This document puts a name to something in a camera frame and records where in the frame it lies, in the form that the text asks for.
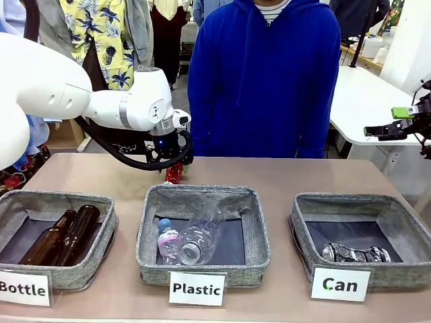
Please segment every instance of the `plastic bottle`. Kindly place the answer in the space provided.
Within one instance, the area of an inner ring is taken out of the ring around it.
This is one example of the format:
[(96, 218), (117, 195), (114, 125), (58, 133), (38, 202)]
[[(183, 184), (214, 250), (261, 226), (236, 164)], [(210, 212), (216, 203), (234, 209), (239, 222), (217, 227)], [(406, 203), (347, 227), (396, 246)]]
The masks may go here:
[(216, 250), (223, 223), (222, 213), (214, 208), (190, 219), (176, 239), (178, 259), (185, 265), (209, 262)]
[(161, 219), (159, 221), (159, 234), (157, 245), (163, 257), (163, 264), (175, 264), (177, 252), (175, 239), (178, 232), (172, 228), (169, 219)]
[(73, 266), (86, 249), (99, 220), (100, 211), (93, 205), (82, 206), (73, 222), (69, 233), (63, 240), (57, 266)]
[(76, 212), (67, 210), (63, 216), (50, 228), (44, 230), (39, 238), (22, 257), (20, 264), (33, 266), (51, 266), (63, 247), (67, 230), (75, 220)]

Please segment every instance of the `white sign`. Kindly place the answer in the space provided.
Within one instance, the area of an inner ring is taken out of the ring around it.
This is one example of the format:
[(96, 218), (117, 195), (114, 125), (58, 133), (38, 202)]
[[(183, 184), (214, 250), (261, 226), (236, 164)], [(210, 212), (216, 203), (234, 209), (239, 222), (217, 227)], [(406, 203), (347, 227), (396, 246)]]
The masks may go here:
[(169, 303), (222, 306), (223, 275), (170, 273)]
[(48, 277), (0, 271), (0, 301), (50, 306)]
[(364, 301), (370, 274), (370, 271), (316, 268), (311, 298)]

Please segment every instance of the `white table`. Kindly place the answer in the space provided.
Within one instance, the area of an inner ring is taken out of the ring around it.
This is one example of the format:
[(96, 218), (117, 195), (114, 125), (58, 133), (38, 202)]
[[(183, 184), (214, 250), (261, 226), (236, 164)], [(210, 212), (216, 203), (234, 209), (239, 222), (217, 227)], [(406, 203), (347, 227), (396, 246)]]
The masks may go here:
[(364, 127), (394, 122), (391, 109), (411, 105), (411, 96), (367, 70), (339, 68), (331, 108), (331, 124), (353, 144), (349, 159), (372, 160), (385, 174), (391, 171), (403, 146), (419, 146), (410, 135), (401, 141), (365, 137)]

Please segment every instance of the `blue hoodie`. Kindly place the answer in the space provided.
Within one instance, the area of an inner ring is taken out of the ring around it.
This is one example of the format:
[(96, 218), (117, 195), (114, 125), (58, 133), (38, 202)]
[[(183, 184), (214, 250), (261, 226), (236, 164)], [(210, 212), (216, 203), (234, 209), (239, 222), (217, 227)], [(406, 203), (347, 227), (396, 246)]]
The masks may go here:
[(339, 53), (319, 0), (292, 0), (270, 26), (252, 0), (215, 10), (190, 66), (194, 154), (323, 157)]

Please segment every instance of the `clear plastic bottle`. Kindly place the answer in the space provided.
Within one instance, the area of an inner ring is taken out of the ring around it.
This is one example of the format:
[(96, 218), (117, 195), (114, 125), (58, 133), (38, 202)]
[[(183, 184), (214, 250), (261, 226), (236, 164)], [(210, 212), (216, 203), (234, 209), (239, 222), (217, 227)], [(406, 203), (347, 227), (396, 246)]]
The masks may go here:
[(178, 232), (172, 228), (169, 219), (161, 219), (159, 221), (159, 238), (157, 245), (159, 252), (163, 257), (163, 264), (174, 264), (176, 262), (176, 244), (175, 239)]
[(185, 265), (206, 264), (214, 255), (224, 217), (219, 209), (194, 216), (176, 238), (178, 259)]

